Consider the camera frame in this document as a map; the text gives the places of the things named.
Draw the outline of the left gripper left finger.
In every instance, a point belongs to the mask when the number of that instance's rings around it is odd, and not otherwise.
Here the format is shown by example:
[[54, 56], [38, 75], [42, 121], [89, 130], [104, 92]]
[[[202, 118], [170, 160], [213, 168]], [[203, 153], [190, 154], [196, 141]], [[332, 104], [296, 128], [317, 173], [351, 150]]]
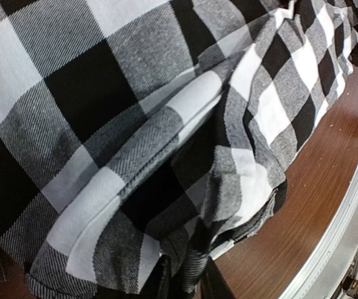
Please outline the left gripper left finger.
[[158, 286], [158, 298], [168, 299], [171, 297], [171, 259], [167, 255], [162, 255], [159, 259], [159, 265], [161, 266], [161, 276]]

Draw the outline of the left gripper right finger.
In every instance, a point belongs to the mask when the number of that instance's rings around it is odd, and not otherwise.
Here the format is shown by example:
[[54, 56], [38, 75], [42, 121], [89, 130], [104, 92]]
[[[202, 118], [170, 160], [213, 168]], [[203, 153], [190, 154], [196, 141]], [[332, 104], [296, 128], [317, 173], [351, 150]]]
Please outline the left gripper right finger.
[[208, 258], [200, 280], [201, 299], [235, 299], [215, 262]]

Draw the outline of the black white checkered shirt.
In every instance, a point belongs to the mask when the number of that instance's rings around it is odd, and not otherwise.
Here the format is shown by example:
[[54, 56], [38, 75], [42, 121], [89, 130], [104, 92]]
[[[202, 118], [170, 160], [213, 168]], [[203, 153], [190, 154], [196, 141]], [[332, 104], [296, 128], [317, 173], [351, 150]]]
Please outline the black white checkered shirt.
[[358, 1], [0, 1], [0, 247], [37, 298], [191, 298], [343, 93]]

